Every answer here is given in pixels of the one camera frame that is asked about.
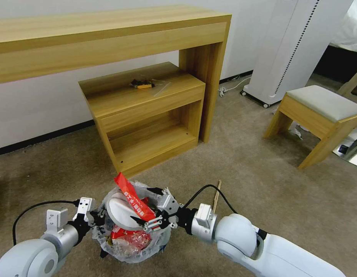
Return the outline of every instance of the white bedsheet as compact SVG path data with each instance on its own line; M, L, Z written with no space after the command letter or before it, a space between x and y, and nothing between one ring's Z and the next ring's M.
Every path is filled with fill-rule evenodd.
M357 0L351 4L331 44L357 52Z

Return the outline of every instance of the stool cushion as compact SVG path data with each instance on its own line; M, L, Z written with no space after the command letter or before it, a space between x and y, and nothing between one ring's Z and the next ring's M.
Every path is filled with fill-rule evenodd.
M290 90L287 95L332 122L357 114L355 102L317 85Z

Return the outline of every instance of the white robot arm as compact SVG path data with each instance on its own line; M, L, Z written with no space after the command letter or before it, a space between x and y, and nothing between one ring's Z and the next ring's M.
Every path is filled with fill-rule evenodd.
M136 218L146 232L154 232L157 225L161 229L182 227L201 240L216 242L220 253L245 266L257 277L345 276L326 261L282 237L253 226L239 214L223 217L217 224L217 215L210 205L188 209L188 204L177 203L168 188L161 193L157 218L149 222ZM41 239L18 243L4 254L0 259L0 277L50 277L55 274L72 247L91 228L93 219L89 211L93 199L82 197L80 202L72 222L66 222L66 210L48 210L47 231Z

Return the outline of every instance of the white wall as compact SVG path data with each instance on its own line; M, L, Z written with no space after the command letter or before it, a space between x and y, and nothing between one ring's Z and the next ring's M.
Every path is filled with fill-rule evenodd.
M253 69L275 0L6 0L0 18L178 3L232 13L221 78ZM90 120L79 80L166 61L178 64L178 52L0 84L0 147Z

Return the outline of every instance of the white air purifier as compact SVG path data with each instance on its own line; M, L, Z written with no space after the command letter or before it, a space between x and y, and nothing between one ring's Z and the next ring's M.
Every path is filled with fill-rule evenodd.
M278 0L242 95L264 108L304 87L353 0Z

